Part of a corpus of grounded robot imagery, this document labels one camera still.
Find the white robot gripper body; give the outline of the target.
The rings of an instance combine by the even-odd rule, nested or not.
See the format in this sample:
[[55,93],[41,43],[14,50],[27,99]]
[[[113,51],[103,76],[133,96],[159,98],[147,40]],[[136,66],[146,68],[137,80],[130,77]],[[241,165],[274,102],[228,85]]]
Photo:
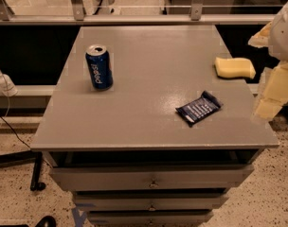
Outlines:
[[272,22],[268,51],[272,57],[280,61],[288,61],[288,2]]

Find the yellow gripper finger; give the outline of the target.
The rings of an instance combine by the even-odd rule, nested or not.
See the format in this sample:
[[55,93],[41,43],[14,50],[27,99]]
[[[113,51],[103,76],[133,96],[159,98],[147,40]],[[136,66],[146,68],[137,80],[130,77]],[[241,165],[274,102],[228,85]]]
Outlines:
[[248,44],[257,48],[268,47],[271,25],[271,22],[265,25],[259,32],[249,39]]
[[272,120],[288,102],[288,61],[273,69],[265,67],[258,86],[253,115]]

